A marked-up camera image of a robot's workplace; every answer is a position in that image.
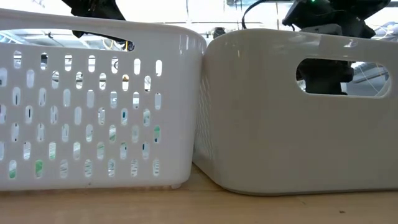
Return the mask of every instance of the wire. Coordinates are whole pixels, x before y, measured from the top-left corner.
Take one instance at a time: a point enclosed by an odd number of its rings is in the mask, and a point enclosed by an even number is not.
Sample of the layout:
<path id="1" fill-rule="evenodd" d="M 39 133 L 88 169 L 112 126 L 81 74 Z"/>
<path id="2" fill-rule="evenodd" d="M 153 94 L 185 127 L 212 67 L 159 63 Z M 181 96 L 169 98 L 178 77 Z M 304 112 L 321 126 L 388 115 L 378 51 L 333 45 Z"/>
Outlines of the wire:
<path id="1" fill-rule="evenodd" d="M 108 47 L 108 46 L 105 44 L 105 39 L 102 39 L 102 44 L 103 44 L 104 47 L 105 47 L 106 49 L 108 49 L 108 50 L 111 50 L 111 49 L 112 49 L 112 47 L 113 47 L 113 42 L 114 42 L 114 40 L 111 40 L 111 46 Z"/>
<path id="2" fill-rule="evenodd" d="M 247 29 L 246 24 L 244 23 L 244 17 L 245 17 L 245 15 L 246 15 L 252 8 L 256 7 L 258 4 L 264 3 L 264 2 L 266 2 L 266 1 L 267 1 L 267 0 L 258 0 L 258 1 L 256 1 L 255 3 L 253 3 L 251 6 L 248 7 L 248 9 L 244 12 L 243 17 L 242 17 L 242 28 L 243 28 L 243 29 Z"/>
<path id="3" fill-rule="evenodd" d="M 361 70 L 362 75 L 363 75 L 363 77 L 365 77 L 366 81 L 368 81 L 368 83 L 373 87 L 373 89 L 376 91 L 376 93 L 379 93 L 379 90 L 377 90 L 377 89 L 372 85 L 372 83 L 371 83 L 371 82 L 369 81 L 369 79 L 366 77 L 365 73 L 363 73 L 362 68 L 359 67 L 359 69 Z"/>

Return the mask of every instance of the oval hole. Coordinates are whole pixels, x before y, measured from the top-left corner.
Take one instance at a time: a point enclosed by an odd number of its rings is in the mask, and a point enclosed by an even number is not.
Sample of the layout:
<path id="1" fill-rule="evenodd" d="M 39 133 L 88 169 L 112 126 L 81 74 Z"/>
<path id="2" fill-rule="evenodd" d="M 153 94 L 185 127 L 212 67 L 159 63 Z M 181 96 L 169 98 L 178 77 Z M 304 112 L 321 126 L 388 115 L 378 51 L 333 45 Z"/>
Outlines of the oval hole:
<path id="1" fill-rule="evenodd" d="M 72 69 L 72 55 L 65 55 L 65 71 L 70 71 Z"/>
<path id="2" fill-rule="evenodd" d="M 24 143 L 24 159 L 29 160 L 30 158 L 30 142 L 25 142 Z"/>
<path id="3" fill-rule="evenodd" d="M 76 73 L 76 89 L 80 90 L 83 88 L 83 73 Z"/>
<path id="4" fill-rule="evenodd" d="M 153 175 L 154 175 L 155 177 L 159 176 L 159 172 L 160 172 L 160 163 L 159 163 L 159 160 L 158 160 L 158 159 L 154 160 L 154 163 L 153 163 L 153 165 L 152 165 L 152 171 L 153 171 Z"/>
<path id="5" fill-rule="evenodd" d="M 134 60 L 134 74 L 139 75 L 141 72 L 141 60 L 139 58 L 136 58 Z"/>
<path id="6" fill-rule="evenodd" d="M 150 125 L 150 111 L 148 109 L 144 110 L 144 119 L 143 123 L 145 127 L 148 127 Z"/>
<path id="7" fill-rule="evenodd" d="M 36 178 L 43 177 L 43 161 L 37 160 L 35 162 L 35 174 L 36 174 Z"/>
<path id="8" fill-rule="evenodd" d="M 19 137 L 19 125 L 17 123 L 12 124 L 11 128 L 11 141 L 17 142 Z"/>
<path id="9" fill-rule="evenodd" d="M 86 141 L 91 142 L 93 140 L 93 126 L 91 124 L 86 126 Z"/>
<path id="10" fill-rule="evenodd" d="M 337 70 L 346 71 L 340 80 L 335 75 Z M 389 77 L 387 68 L 378 63 L 307 58 L 298 65 L 295 79 L 298 87 L 309 94 L 377 98 L 390 89 Z"/>
<path id="11" fill-rule="evenodd" d="M 138 92 L 134 92 L 132 94 L 132 108 L 133 109 L 138 109 L 139 107 L 139 93 Z"/>
<path id="12" fill-rule="evenodd" d="M 133 143 L 137 143 L 138 138 L 139 138 L 139 128 L 137 125 L 134 125 L 131 131 L 131 140 Z"/>
<path id="13" fill-rule="evenodd" d="M 125 142 L 122 142 L 120 144 L 120 159 L 126 159 L 127 158 L 127 144 Z"/>
<path id="14" fill-rule="evenodd" d="M 63 91 L 63 106 L 69 107 L 70 106 L 70 90 L 66 89 Z"/>
<path id="15" fill-rule="evenodd" d="M 144 88 L 145 88 L 145 91 L 146 92 L 149 92 L 150 91 L 150 83 L 151 83 L 151 80 L 150 80 L 150 76 L 145 76 L 145 80 L 144 80 Z"/>
<path id="16" fill-rule="evenodd" d="M 113 57 L 111 61 L 111 70 L 113 74 L 116 74 L 118 72 L 119 68 L 119 59 L 117 57 Z"/>
<path id="17" fill-rule="evenodd" d="M 35 72 L 32 69 L 29 69 L 26 72 L 26 86 L 28 88 L 32 88 L 35 83 Z"/>
<path id="18" fill-rule="evenodd" d="M 94 106 L 94 91 L 87 91 L 87 107 L 92 108 Z"/>
<path id="19" fill-rule="evenodd" d="M 160 110 L 162 107 L 162 95 L 160 93 L 155 94 L 155 109 Z"/>
<path id="20" fill-rule="evenodd" d="M 52 72 L 51 87 L 53 89 L 58 88 L 59 82 L 60 82 L 60 73 L 58 71 Z"/>
<path id="21" fill-rule="evenodd" d="M 42 55 L 40 56 L 40 68 L 42 70 L 47 69 L 48 61 L 49 61 L 49 55 L 47 53 L 42 53 Z"/>
<path id="22" fill-rule="evenodd" d="M 20 69 L 22 64 L 22 54 L 20 51 L 16 50 L 14 52 L 14 68 Z"/>
<path id="23" fill-rule="evenodd" d="M 7 85 L 7 69 L 0 68 L 0 87 Z"/>
<path id="24" fill-rule="evenodd" d="M 121 123 L 122 125 L 126 125 L 127 124 L 127 109 L 123 108 L 122 109 L 122 113 L 121 113 Z"/>
<path id="25" fill-rule="evenodd" d="M 62 141 L 67 142 L 69 141 L 69 125 L 64 124 L 62 126 Z"/>
<path id="26" fill-rule="evenodd" d="M 138 173 L 138 160 L 137 159 L 133 159 L 131 161 L 131 176 L 132 177 L 136 177 Z"/>
<path id="27" fill-rule="evenodd" d="M 46 94 L 47 94 L 47 92 L 45 91 L 45 88 L 41 88 L 39 90 L 39 106 L 44 106 L 45 105 Z"/>
<path id="28" fill-rule="evenodd" d="M 86 177 L 91 177 L 93 174 L 93 163 L 91 160 L 87 159 L 85 162 L 85 176 Z"/>
<path id="29" fill-rule="evenodd" d="M 66 159 L 61 161 L 60 177 L 63 179 L 68 177 L 68 161 Z"/>
<path id="30" fill-rule="evenodd" d="M 6 145 L 4 142 L 0 141 L 0 161 L 4 159 L 4 150 L 5 150 Z"/>
<path id="31" fill-rule="evenodd" d="M 109 141 L 115 142 L 115 140 L 116 140 L 116 127 L 112 124 L 109 127 Z"/>
<path id="32" fill-rule="evenodd" d="M 18 106 L 21 102 L 21 89 L 19 87 L 12 89 L 12 102 L 15 106 Z"/>
<path id="33" fill-rule="evenodd" d="M 26 124 L 32 123 L 32 117 L 33 117 L 33 107 L 26 106 L 26 108 L 25 108 L 25 123 Z"/>
<path id="34" fill-rule="evenodd" d="M 97 158 L 99 160 L 103 160 L 104 154 L 105 154 L 105 145 L 103 142 L 100 142 L 97 144 Z"/>
<path id="35" fill-rule="evenodd" d="M 143 159 L 148 159 L 149 158 L 149 144 L 148 142 L 145 142 L 142 144 L 142 158 Z"/>
<path id="36" fill-rule="evenodd" d="M 154 141 L 155 141 L 155 143 L 160 142 L 160 126 L 159 125 L 155 126 L 155 129 L 154 129 Z"/>
<path id="37" fill-rule="evenodd" d="M 11 160 L 8 164 L 8 177 L 15 179 L 17 177 L 17 161 Z"/>
<path id="38" fill-rule="evenodd" d="M 116 108 L 118 106 L 118 94 L 115 91 L 111 92 L 111 107 Z"/>
<path id="39" fill-rule="evenodd" d="M 105 109 L 100 108 L 98 110 L 98 124 L 104 124 L 105 123 Z"/>
<path id="40" fill-rule="evenodd" d="M 80 159 L 80 143 L 73 143 L 73 158 L 74 160 Z"/>
<path id="41" fill-rule="evenodd" d="M 57 143 L 50 142 L 49 144 L 49 159 L 54 160 L 57 155 Z"/>
<path id="42" fill-rule="evenodd" d="M 129 75 L 123 75 L 122 77 L 122 89 L 123 91 L 129 90 Z"/>
<path id="43" fill-rule="evenodd" d="M 58 121 L 58 108 L 56 106 L 52 106 L 50 108 L 50 123 L 56 124 Z"/>
<path id="44" fill-rule="evenodd" d="M 37 141 L 42 142 L 44 140 L 44 124 L 37 125 Z"/>
<path id="45" fill-rule="evenodd" d="M 95 71 L 95 56 L 94 55 L 90 55 L 88 57 L 88 71 L 89 72 Z"/>
<path id="46" fill-rule="evenodd" d="M 156 75 L 158 77 L 162 75 L 162 67 L 163 67 L 162 61 L 161 60 L 157 60 L 156 61 Z"/>
<path id="47" fill-rule="evenodd" d="M 80 125 L 81 123 L 81 107 L 75 108 L 75 125 Z"/>
<path id="48" fill-rule="evenodd" d="M 99 88 L 100 88 L 100 90 L 105 90 L 105 88 L 106 88 L 106 74 L 105 73 L 101 73 L 99 75 Z"/>
<path id="49" fill-rule="evenodd" d="M 114 160 L 113 159 L 110 159 L 109 161 L 108 161 L 108 175 L 110 176 L 110 177 L 114 177 L 114 173 L 115 173 L 115 162 L 114 162 Z"/>
<path id="50" fill-rule="evenodd" d="M 0 105 L 0 124 L 6 122 L 7 108 L 6 105 Z"/>

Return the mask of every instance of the storage bin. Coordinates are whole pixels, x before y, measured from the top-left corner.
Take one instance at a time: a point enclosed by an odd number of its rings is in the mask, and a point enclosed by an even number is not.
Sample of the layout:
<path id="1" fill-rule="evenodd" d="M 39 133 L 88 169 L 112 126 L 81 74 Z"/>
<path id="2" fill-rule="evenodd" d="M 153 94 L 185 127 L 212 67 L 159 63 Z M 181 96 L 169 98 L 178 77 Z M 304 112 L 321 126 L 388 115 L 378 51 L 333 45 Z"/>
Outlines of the storage bin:
<path id="1" fill-rule="evenodd" d="M 0 43 L 0 190 L 178 187 L 188 179 L 202 36 L 174 26 L 4 9 L 0 29 L 82 30 L 135 45 L 117 52 Z M 22 55 L 16 62 L 15 52 Z"/>
<path id="2" fill-rule="evenodd" d="M 203 58 L 194 163 L 222 187 L 282 195 L 398 188 L 398 43 L 267 29 L 215 39 Z M 310 95 L 305 58 L 385 66 L 382 97 Z"/>

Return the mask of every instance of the white storage bin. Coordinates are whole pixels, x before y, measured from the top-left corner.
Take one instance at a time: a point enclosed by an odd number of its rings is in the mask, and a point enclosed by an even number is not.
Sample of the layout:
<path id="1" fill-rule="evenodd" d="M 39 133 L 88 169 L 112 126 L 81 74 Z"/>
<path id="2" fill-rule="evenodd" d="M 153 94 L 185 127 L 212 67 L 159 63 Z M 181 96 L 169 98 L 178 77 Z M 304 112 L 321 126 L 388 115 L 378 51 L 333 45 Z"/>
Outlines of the white storage bin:
<path id="1" fill-rule="evenodd" d="M 135 44 L 132 52 L 0 44 L 0 190 L 178 186 L 188 179 L 203 37 L 173 26 L 3 9 L 0 29 L 83 30 Z"/>
<path id="2" fill-rule="evenodd" d="M 194 163 L 244 194 L 398 188 L 398 43 L 267 29 L 215 39 L 203 58 Z M 375 62 L 382 98 L 309 95 L 305 58 Z"/>

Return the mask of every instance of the wooden table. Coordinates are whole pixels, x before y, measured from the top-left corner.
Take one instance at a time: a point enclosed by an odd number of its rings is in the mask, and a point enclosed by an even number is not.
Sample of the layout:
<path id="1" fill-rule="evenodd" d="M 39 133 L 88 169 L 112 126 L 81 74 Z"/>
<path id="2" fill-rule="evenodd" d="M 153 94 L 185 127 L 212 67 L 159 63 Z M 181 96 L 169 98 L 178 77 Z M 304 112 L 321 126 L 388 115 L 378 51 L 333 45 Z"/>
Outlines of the wooden table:
<path id="1" fill-rule="evenodd" d="M 398 192 L 251 197 L 194 166 L 178 190 L 0 193 L 0 223 L 398 223 Z"/>

